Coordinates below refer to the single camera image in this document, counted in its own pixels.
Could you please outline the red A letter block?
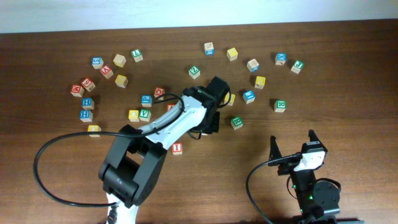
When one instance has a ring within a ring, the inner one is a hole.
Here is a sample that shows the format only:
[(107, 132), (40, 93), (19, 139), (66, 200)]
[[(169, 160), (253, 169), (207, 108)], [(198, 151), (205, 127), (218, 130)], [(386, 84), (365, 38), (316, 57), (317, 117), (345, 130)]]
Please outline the red A letter block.
[(175, 104), (168, 104), (167, 111), (170, 111), (174, 106), (175, 106)]

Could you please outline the green R letter block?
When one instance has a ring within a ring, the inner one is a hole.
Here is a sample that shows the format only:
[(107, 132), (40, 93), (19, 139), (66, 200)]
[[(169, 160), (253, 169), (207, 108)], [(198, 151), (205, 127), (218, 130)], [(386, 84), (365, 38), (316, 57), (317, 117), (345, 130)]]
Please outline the green R letter block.
[(242, 118), (240, 116), (234, 117), (231, 120), (231, 125), (233, 127), (234, 130), (237, 130), (239, 128), (241, 128), (243, 126), (244, 122), (242, 120)]

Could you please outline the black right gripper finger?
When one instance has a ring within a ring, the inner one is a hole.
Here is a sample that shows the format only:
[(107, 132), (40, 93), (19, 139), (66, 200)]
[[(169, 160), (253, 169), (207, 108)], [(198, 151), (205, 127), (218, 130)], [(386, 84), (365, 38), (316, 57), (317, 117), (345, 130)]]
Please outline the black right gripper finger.
[(273, 161), (275, 159), (280, 159), (282, 154), (280, 153), (275, 136), (270, 137), (270, 144), (269, 160)]
[(308, 131), (308, 137), (310, 139), (310, 141), (307, 143), (308, 146), (315, 146), (315, 145), (323, 146), (323, 143), (321, 142), (321, 140), (319, 140), (314, 130), (310, 129)]

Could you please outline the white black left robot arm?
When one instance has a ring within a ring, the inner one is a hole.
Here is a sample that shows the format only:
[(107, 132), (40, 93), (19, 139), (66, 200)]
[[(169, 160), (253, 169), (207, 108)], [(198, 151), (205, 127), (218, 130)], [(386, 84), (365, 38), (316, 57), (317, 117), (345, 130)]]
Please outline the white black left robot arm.
[(229, 85), (214, 77), (208, 86), (184, 89), (178, 103), (150, 124), (138, 129), (126, 125), (99, 169), (110, 207), (107, 223), (135, 223), (139, 206), (153, 191), (172, 144), (190, 131), (218, 132)]

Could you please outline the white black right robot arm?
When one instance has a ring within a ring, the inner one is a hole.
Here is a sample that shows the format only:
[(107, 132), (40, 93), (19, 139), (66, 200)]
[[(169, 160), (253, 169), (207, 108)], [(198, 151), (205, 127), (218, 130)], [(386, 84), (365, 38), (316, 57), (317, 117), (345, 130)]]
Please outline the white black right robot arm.
[(341, 184), (315, 177), (315, 171), (324, 164), (328, 149), (314, 130), (308, 131), (308, 137), (309, 141), (303, 143), (301, 151), (283, 156), (276, 137), (271, 136), (269, 165), (277, 166), (279, 175), (289, 176), (300, 207), (301, 214), (293, 217), (294, 223), (364, 223), (355, 218), (336, 218), (340, 213)]

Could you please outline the red I letter block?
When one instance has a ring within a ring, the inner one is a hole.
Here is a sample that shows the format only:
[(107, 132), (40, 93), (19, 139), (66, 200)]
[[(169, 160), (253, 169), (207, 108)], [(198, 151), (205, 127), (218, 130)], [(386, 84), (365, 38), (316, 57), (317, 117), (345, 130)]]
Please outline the red I letter block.
[(173, 155), (183, 154), (183, 147), (180, 142), (176, 142), (176, 143), (172, 144), (172, 154)]

